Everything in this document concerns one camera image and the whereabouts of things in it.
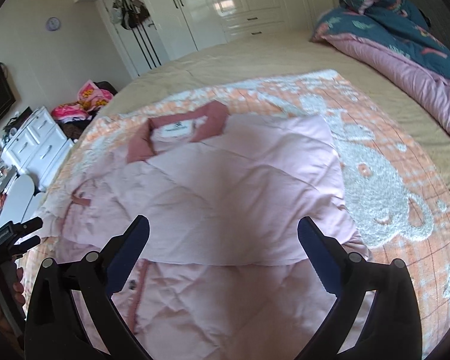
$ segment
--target drawer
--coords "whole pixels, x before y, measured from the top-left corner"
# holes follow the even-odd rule
[[[259,36],[261,34],[274,33],[285,31],[287,26],[282,21],[280,23],[270,23],[261,26],[253,26],[247,28],[237,28],[236,30],[227,31],[225,36],[228,42],[236,39],[244,38],[246,36]]]
[[[31,122],[27,125],[27,130],[32,134],[38,143],[44,141],[48,132],[55,125],[55,121],[52,119],[46,109],[43,109],[34,116]]]
[[[280,8],[260,9],[224,17],[222,23],[225,31],[241,27],[256,26],[274,21],[282,21]]]
[[[14,165],[20,169],[37,149],[37,146],[38,142],[32,134],[28,130],[23,130],[4,150],[4,157],[9,157]]]
[[[59,153],[53,159],[53,162],[50,164],[43,177],[40,179],[38,183],[38,189],[41,191],[46,191],[50,186],[52,181],[55,178],[55,175],[58,173],[60,167],[62,166],[65,158],[67,157],[68,152],[72,149],[73,142],[69,139],[63,147],[60,149]]]
[[[46,139],[34,153],[32,158],[25,164],[24,168],[34,179],[36,185],[38,185],[38,180],[44,175],[45,171],[53,162],[53,159],[66,141],[67,137],[65,137],[62,130],[60,130],[58,126],[55,126],[48,133]]]

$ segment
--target pink fabric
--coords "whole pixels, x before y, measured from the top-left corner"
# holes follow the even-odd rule
[[[100,89],[91,80],[88,80],[77,94],[77,103],[81,104],[85,111],[96,111],[107,105],[113,95],[104,89]]]
[[[78,103],[62,104],[54,108],[51,116],[54,120],[60,121],[65,119],[87,120],[90,115],[85,111],[82,105]]]
[[[450,135],[450,80],[372,40],[352,34],[324,35],[328,43],[365,62],[415,99]]]
[[[128,144],[127,163],[146,161],[156,153],[151,142],[152,131],[168,124],[206,116],[204,124],[197,128],[189,142],[199,142],[222,133],[228,117],[226,105],[216,100],[185,114],[174,114],[148,119],[133,135]]]
[[[356,233],[332,142],[320,116],[233,115],[223,135],[147,162],[127,164],[115,150],[85,182],[68,183],[90,205],[72,204],[63,223],[44,226],[40,235],[102,248],[145,215],[151,233],[141,257],[150,261],[297,262],[307,258],[296,233],[303,216],[340,243]]]

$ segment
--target bed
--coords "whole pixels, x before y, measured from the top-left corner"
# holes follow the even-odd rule
[[[450,224],[450,200],[447,200],[449,195],[446,191],[450,191],[450,137],[419,104],[380,73],[330,45],[309,42],[310,37],[308,32],[288,32],[243,39],[196,52],[147,73],[123,89],[101,111],[101,118],[92,123],[75,145],[72,158],[83,142],[91,139],[91,134],[100,133],[99,129],[93,129],[101,123],[100,120],[120,123],[122,119],[137,115],[133,112],[144,106],[177,93],[258,77],[300,75],[333,69],[357,89],[358,101],[368,102],[369,97],[423,148],[427,156],[422,155],[419,148],[414,151],[415,154],[419,152],[424,161],[431,160],[431,163],[427,162],[431,170],[423,176],[423,182],[436,187],[435,199],[440,197],[441,202],[446,202],[448,208],[442,213]],[[172,100],[177,102],[179,97],[172,97]],[[69,176],[67,172],[70,168],[65,164],[58,175],[61,182],[66,181]],[[437,190],[442,188],[440,178],[446,186],[443,190]],[[414,180],[410,183],[420,184],[420,180]],[[54,186],[50,188],[48,197],[53,191]],[[438,238],[432,242],[426,239],[404,243],[395,237],[384,245],[371,248],[375,261],[389,263],[394,257],[400,257],[412,267],[410,270],[414,272],[412,279],[422,320],[424,355],[430,353],[450,327],[450,225],[444,225],[436,234]],[[28,297],[40,262],[45,257],[55,256],[58,245],[58,240],[50,237],[23,259],[25,294]],[[135,273],[137,278],[144,271],[146,269],[138,269]],[[137,303],[132,307],[137,309],[140,298],[135,300]]]

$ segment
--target pink duvet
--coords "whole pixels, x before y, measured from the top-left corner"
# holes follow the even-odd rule
[[[107,154],[93,175],[67,185],[86,204],[42,207],[42,235],[60,236],[57,261],[100,249],[146,215],[143,259],[112,300],[154,359],[294,359],[335,302],[299,244],[300,218],[369,257],[344,207],[325,120],[232,115],[222,135],[146,162],[127,164],[127,152]],[[372,298],[343,349],[356,342]],[[76,301],[92,343],[105,350]]]
[[[425,108],[450,135],[450,80],[367,38],[350,33],[321,38],[384,74]]]
[[[67,212],[42,213],[41,236],[102,248],[137,215],[151,224],[142,258],[160,263],[280,266],[306,258],[299,220],[348,242],[357,234],[344,206],[332,136],[321,116],[232,115],[223,135],[126,163],[126,150],[77,175]]]

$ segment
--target drawer handle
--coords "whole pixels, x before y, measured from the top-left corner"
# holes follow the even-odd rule
[[[22,151],[24,151],[25,150],[25,148],[28,146],[28,142],[25,142],[25,144],[23,145],[23,147],[22,147],[22,149],[20,149],[19,151],[18,151],[18,154],[20,154]]]
[[[175,8],[176,8],[176,9],[179,9],[179,6],[176,4],[176,1],[175,1],[175,0],[173,0],[173,3],[175,4]]]
[[[41,160],[44,159],[44,158],[47,156],[47,154],[50,152],[50,150],[52,150],[52,145],[49,145],[49,146],[48,146],[48,149],[46,150],[45,154],[42,155],[42,156],[40,157],[40,159],[41,159]]]

